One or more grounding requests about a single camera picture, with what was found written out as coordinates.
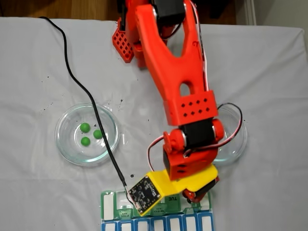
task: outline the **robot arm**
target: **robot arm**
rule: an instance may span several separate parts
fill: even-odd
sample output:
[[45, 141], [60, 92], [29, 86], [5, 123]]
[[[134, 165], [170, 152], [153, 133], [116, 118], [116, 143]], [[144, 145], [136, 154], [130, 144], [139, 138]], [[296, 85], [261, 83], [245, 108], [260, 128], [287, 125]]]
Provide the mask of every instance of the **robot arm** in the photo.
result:
[[[218, 181], [212, 165], [218, 148], [198, 148], [217, 143], [224, 130], [220, 121], [213, 119], [218, 110], [214, 93], [207, 88], [191, 2], [126, 0], [122, 9], [127, 9], [126, 20], [119, 20], [113, 43], [126, 62], [135, 55], [139, 67], [149, 69], [164, 101], [167, 121], [177, 127], [169, 134], [164, 132], [166, 169], [148, 173], [129, 191], [130, 197], [141, 215], [175, 193], [183, 192], [197, 203]], [[181, 57], [175, 57], [161, 34], [170, 34], [181, 23], [185, 38]], [[181, 84], [189, 87], [189, 95], [181, 96]]]

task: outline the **wooden floor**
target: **wooden floor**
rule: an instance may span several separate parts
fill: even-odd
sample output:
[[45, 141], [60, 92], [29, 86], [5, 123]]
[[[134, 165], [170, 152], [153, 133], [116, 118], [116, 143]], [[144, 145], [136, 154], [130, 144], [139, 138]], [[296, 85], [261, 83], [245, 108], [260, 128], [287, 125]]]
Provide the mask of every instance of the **wooden floor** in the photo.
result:
[[[219, 19], [209, 17], [206, 0], [199, 4], [198, 12], [203, 24], [236, 24], [234, 0]], [[0, 0], [6, 17], [39, 17], [117, 20], [116, 0]]]

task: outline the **pill organizer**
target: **pill organizer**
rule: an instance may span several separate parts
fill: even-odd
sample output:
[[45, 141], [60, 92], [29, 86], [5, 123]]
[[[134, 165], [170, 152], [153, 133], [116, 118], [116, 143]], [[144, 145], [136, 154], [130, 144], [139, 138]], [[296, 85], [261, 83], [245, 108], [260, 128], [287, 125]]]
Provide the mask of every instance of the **pill organizer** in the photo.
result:
[[140, 217], [124, 191], [101, 193], [102, 231], [214, 231], [210, 193], [189, 204], [179, 195], [163, 198]]

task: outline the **black cable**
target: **black cable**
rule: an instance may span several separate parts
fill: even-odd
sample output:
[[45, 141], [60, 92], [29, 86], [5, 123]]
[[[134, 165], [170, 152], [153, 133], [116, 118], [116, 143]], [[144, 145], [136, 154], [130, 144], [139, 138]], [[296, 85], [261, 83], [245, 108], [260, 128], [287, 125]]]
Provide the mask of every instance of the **black cable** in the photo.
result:
[[116, 172], [118, 173], [119, 175], [119, 178], [120, 180], [122, 181], [123, 183], [123, 186], [126, 187], [126, 182], [125, 182], [125, 178], [119, 168], [119, 166], [117, 165], [117, 162], [114, 158], [114, 155], [112, 154], [112, 151], [110, 149], [110, 146], [109, 146], [109, 143], [108, 143], [108, 140], [107, 140], [107, 137], [106, 137], [106, 134], [105, 134], [105, 131], [103, 129], [103, 126], [102, 126], [102, 122], [101, 122], [101, 119], [100, 119], [100, 116], [98, 114], [98, 111], [97, 111], [97, 107], [96, 107], [96, 104], [95, 104], [95, 101], [91, 95], [91, 93], [75, 78], [75, 76], [73, 75], [72, 71], [71, 71], [71, 68], [69, 67], [69, 64], [68, 64], [68, 58], [67, 58], [67, 42], [66, 42], [66, 36], [65, 36], [65, 33], [64, 31], [59, 28], [55, 23], [53, 23], [49, 18], [47, 17], [39, 17], [39, 18], [42, 18], [42, 19], [46, 19], [48, 22], [50, 22], [55, 28], [57, 28], [63, 35], [63, 40], [64, 40], [64, 56], [65, 56], [65, 64], [66, 64], [66, 67], [67, 67], [67, 70], [68, 70], [68, 73], [69, 75], [72, 77], [72, 79], [86, 92], [86, 94], [89, 96], [90, 100], [91, 100], [91, 103], [93, 105], [93, 109], [94, 109], [94, 112], [95, 112], [95, 116], [96, 116], [96, 119], [97, 119], [97, 123], [100, 127], [100, 130], [102, 132], [102, 135], [103, 135], [103, 140], [106, 144], [106, 149], [109, 153], [109, 156], [110, 156], [110, 159], [113, 163], [113, 165], [115, 166], [115, 169], [116, 169]]
[[181, 25], [182, 25], [182, 23], [178, 24], [178, 26], [174, 29], [174, 31], [172, 31], [172, 33], [170, 35], [168, 35], [168, 36], [161, 36], [161, 38], [164, 39], [164, 40], [171, 38], [179, 30]]

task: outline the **table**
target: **table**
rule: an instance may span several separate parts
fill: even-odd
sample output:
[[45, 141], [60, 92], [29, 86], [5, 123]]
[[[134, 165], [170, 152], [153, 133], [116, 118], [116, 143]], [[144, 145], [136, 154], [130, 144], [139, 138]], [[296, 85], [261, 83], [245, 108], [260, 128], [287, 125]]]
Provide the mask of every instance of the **table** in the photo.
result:
[[[54, 20], [69, 62], [97, 103], [121, 123], [115, 157], [132, 186], [149, 169], [146, 147], [167, 125], [147, 70], [125, 64], [111, 43], [115, 22]], [[48, 22], [0, 18], [0, 224], [6, 231], [100, 230], [100, 192], [121, 190], [111, 162], [75, 166], [58, 153], [54, 128], [89, 102], [64, 63], [63, 38]], [[308, 63], [297, 28], [202, 25], [210, 88], [238, 104], [245, 155], [220, 169], [217, 231], [301, 231], [308, 226]], [[179, 53], [181, 32], [169, 42]], [[163, 167], [161, 146], [153, 148]]]

